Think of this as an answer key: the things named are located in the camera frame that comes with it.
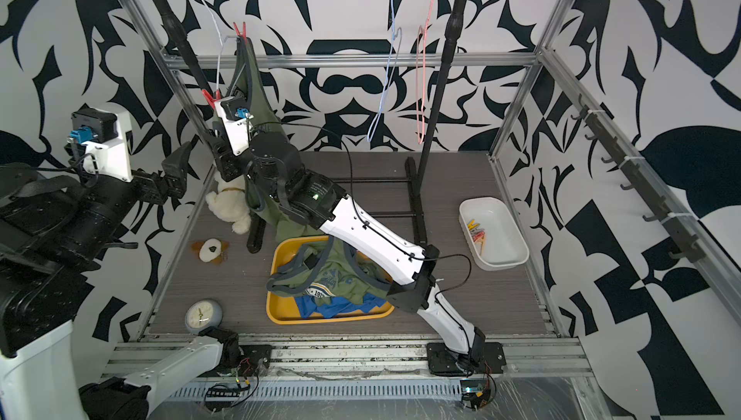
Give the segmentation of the green tank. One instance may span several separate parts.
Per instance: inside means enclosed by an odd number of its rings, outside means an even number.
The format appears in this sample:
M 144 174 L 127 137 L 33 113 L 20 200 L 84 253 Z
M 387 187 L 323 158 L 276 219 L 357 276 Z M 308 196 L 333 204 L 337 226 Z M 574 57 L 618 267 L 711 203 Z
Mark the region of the green tank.
M 274 227 L 278 242 L 320 236 L 316 216 L 296 205 L 309 195 L 315 173 L 301 161 L 268 103 L 253 44 L 244 37 L 237 39 L 237 68 L 229 92 L 237 106 L 248 111 L 249 147 L 237 157 L 237 168 L 250 215 Z
M 309 296 L 318 305 L 333 298 L 361 305 L 368 295 L 384 300 L 392 283 L 379 265 L 331 236 L 284 240 L 274 254 L 274 266 L 268 292 L 282 298 Z

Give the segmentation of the white wire hanger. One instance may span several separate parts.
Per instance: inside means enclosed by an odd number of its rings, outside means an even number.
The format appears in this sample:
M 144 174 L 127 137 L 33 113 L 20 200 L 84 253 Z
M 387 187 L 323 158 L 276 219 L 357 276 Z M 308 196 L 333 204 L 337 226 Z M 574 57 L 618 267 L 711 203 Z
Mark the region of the white wire hanger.
M 216 75 L 215 75 L 215 91 L 212 92 L 211 96 L 214 99 L 221 98 L 222 92 L 221 92 L 221 70 L 222 70 L 222 58 L 223 54 L 225 53 L 227 41 L 229 39 L 237 39 L 237 35 L 225 35 L 222 33 L 222 30 L 220 28 L 219 22 L 216 20 L 216 14 L 214 9 L 208 5 L 206 0 L 200 0 L 202 5 L 208 10 L 208 15 L 211 19 L 211 24 L 214 28 L 214 32 L 217 36 L 217 41 L 219 44 L 219 51 L 217 53 L 216 57 Z

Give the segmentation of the blue tank top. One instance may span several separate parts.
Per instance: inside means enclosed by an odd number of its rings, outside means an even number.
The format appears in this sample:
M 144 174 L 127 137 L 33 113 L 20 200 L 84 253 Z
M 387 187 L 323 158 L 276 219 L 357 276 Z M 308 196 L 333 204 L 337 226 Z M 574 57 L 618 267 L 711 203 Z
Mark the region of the blue tank top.
M 369 314 L 376 308 L 382 308 L 387 304 L 383 298 L 371 294 L 365 294 L 361 304 L 355 304 L 341 296 L 330 298 L 329 303 L 326 304 L 318 304 L 314 296 L 296 296 L 294 301 L 302 319 L 309 319 L 314 314 L 324 319 L 334 319 L 356 311 Z

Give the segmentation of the pink wire hanger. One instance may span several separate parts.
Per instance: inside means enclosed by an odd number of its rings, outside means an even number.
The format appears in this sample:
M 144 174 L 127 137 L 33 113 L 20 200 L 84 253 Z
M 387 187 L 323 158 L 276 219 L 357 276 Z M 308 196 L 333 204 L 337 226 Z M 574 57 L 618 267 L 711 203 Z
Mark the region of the pink wire hanger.
M 435 0 L 428 0 L 428 12 L 425 22 L 418 27 L 416 54 L 415 54 L 415 112 L 416 136 L 418 143 L 423 145 L 426 135 L 426 105 L 428 104 L 428 30 L 430 30 L 432 12 Z

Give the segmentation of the blue wire hanger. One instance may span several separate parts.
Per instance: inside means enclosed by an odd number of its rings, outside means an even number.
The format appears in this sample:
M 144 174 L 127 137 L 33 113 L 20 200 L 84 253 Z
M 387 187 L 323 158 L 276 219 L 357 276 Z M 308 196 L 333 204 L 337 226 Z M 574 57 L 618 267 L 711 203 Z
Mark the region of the blue wire hanger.
M 386 63 L 384 66 L 384 77 L 383 77 L 383 83 L 382 83 L 382 90 L 381 90 L 381 96 L 378 103 L 378 109 L 376 111 L 376 114 L 374 115 L 374 118 L 372 119 L 372 122 L 370 122 L 370 126 L 368 129 L 368 132 L 366 134 L 366 142 L 372 143 L 374 140 L 374 137 L 376 136 L 377 128 L 380 123 L 380 120 L 384 114 L 385 111 L 385 105 L 387 101 L 387 96 L 390 88 L 391 78 L 393 76 L 393 68 L 397 66 L 398 62 L 398 56 L 396 50 L 396 45 L 401 43 L 401 38 L 403 37 L 403 30 L 400 27 L 397 27 L 397 10 L 394 5 L 395 0 L 389 0 L 389 9 L 390 9 L 390 18 L 391 18 L 391 31 L 390 31 L 390 49 L 388 51 L 387 57 L 386 57 Z

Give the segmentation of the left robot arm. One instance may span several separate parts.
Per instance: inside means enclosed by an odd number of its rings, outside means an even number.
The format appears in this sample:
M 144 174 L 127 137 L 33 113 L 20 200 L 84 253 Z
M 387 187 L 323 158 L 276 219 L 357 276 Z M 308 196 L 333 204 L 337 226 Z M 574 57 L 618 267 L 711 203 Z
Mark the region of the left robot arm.
M 73 144 L 65 169 L 1 169 L 1 415 L 5 419 L 145 419 L 187 383 L 239 364 L 234 332 L 207 325 L 152 368 L 79 385 L 71 337 L 96 256 L 140 202 L 183 196 L 191 148 L 158 173 L 104 173 L 107 151 Z

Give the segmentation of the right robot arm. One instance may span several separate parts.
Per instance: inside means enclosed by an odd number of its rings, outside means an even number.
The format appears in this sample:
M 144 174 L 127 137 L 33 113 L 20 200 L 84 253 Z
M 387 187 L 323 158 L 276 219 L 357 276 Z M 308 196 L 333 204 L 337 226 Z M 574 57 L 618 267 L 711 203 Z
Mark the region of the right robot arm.
M 436 247 L 407 242 L 363 211 L 349 190 L 308 169 L 281 132 L 215 130 L 210 148 L 225 181 L 245 178 L 250 207 L 274 209 L 364 253 L 390 275 L 387 300 L 393 306 L 420 315 L 442 337 L 461 371 L 482 369 L 486 337 L 461 317 L 436 283 L 433 270 L 442 258 Z

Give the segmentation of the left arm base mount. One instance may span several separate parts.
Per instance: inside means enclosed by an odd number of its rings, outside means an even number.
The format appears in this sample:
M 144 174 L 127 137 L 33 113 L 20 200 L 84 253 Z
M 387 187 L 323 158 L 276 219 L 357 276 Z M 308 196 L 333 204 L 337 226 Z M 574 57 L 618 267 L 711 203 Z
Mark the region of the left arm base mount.
M 270 344 L 242 344 L 239 335 L 233 331 L 210 327 L 198 333 L 217 340 L 222 344 L 222 356 L 219 363 L 210 371 L 202 373 L 201 377 L 226 377 L 233 371 L 240 378 L 256 375 L 262 367 L 270 365 L 273 346 Z

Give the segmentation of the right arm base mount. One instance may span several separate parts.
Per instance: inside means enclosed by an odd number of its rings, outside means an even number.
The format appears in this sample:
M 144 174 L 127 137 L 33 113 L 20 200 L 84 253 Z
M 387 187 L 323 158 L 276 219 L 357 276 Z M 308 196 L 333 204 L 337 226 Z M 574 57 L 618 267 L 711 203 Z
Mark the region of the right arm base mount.
M 450 351 L 444 343 L 426 345 L 428 371 L 436 377 L 470 377 L 490 373 L 501 375 L 507 365 L 504 349 L 499 342 L 484 342 L 475 350 L 475 357 Z

